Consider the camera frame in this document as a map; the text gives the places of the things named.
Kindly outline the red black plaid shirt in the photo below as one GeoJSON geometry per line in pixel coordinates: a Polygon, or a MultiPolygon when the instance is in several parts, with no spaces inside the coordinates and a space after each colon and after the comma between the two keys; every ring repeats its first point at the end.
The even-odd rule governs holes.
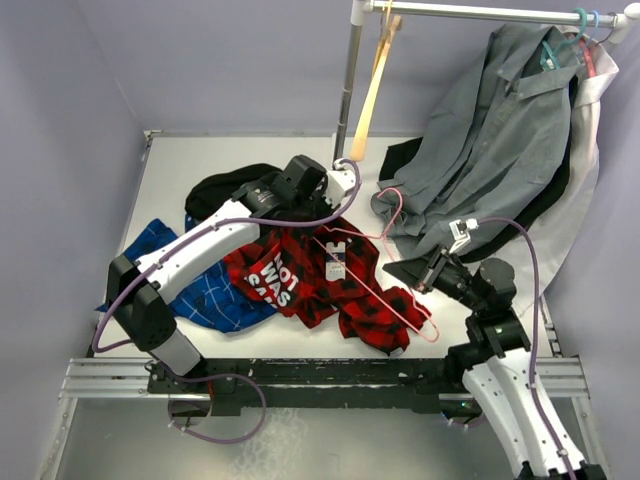
{"type": "Polygon", "coordinates": [[[251,300],[264,301],[308,328],[333,314],[346,339],[392,354],[406,350],[409,329],[431,316],[401,287],[376,279],[380,252],[344,218],[313,234],[273,228],[224,257],[231,283],[251,300]]]}

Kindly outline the pink wire hanger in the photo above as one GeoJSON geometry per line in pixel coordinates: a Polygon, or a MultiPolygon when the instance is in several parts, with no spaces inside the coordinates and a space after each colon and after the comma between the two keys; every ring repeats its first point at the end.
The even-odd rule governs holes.
{"type": "MultiPolygon", "coordinates": [[[[342,228],[327,227],[326,225],[323,225],[322,228],[324,230],[326,230],[327,232],[341,232],[341,233],[347,234],[349,236],[367,238],[367,239],[370,239],[370,240],[379,240],[381,242],[381,244],[384,246],[385,251],[387,252],[387,255],[388,255],[389,259],[391,261],[399,260],[400,259],[400,254],[399,254],[399,251],[397,250],[397,242],[394,241],[394,246],[390,247],[390,243],[389,243],[389,239],[388,239],[388,233],[391,230],[391,228],[394,226],[396,219],[398,218],[398,216],[402,212],[402,209],[403,209],[403,196],[402,196],[401,192],[397,188],[388,187],[388,188],[385,188],[384,190],[382,190],[381,192],[379,192],[377,194],[377,198],[380,199],[383,196],[385,196],[386,194],[391,194],[391,193],[393,193],[393,194],[395,194],[397,196],[398,202],[397,202],[396,210],[395,210],[394,214],[392,215],[391,219],[388,221],[387,225],[384,227],[384,229],[381,231],[381,233],[379,235],[369,235],[369,234],[364,234],[364,233],[360,233],[360,232],[356,232],[356,231],[352,231],[352,230],[347,230],[347,229],[342,229],[342,228]]],[[[409,290],[409,294],[411,295],[411,298],[412,298],[413,308],[416,311],[420,312],[421,315],[424,317],[424,321],[426,323],[428,323],[432,327],[433,331],[435,332],[435,335],[432,338],[428,337],[420,329],[418,329],[415,325],[413,325],[411,322],[409,322],[404,316],[402,316],[398,311],[396,311],[389,303],[387,303],[380,295],[378,295],[373,289],[371,289],[367,283],[363,282],[359,277],[357,277],[354,273],[352,273],[351,270],[346,266],[346,264],[342,260],[340,260],[334,254],[333,251],[331,251],[328,247],[325,247],[322,244],[320,244],[320,246],[326,251],[326,253],[328,255],[330,255],[334,259],[334,261],[336,263],[341,265],[345,269],[345,271],[347,273],[349,273],[370,294],[372,294],[373,297],[382,306],[384,306],[389,312],[391,312],[398,320],[403,322],[408,328],[413,330],[417,335],[422,337],[428,343],[436,343],[439,340],[439,338],[440,338],[439,327],[432,320],[431,314],[426,310],[426,308],[416,300],[416,296],[415,296],[415,294],[413,293],[412,290],[409,290]]]]}

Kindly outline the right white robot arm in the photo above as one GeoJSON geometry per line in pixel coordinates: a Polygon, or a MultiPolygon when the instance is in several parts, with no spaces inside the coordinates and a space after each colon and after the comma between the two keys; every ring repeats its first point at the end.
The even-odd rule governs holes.
{"type": "Polygon", "coordinates": [[[539,378],[533,345],[512,307],[517,289],[509,263],[489,258],[471,272],[438,248],[383,269],[419,293],[437,290],[470,309],[468,340],[448,349],[445,380],[478,402],[515,478],[605,478],[570,438],[539,378]]]}

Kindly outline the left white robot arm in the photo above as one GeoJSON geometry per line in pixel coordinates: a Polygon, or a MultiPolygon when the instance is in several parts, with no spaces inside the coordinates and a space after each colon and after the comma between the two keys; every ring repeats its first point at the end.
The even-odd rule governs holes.
{"type": "Polygon", "coordinates": [[[248,182],[208,218],[168,245],[137,260],[120,255],[108,269],[107,311],[130,343],[170,371],[184,392],[202,387],[205,360],[183,334],[169,305],[207,268],[257,241],[272,227],[308,232],[334,220],[360,186],[346,159],[326,170],[305,155],[248,182]]]}

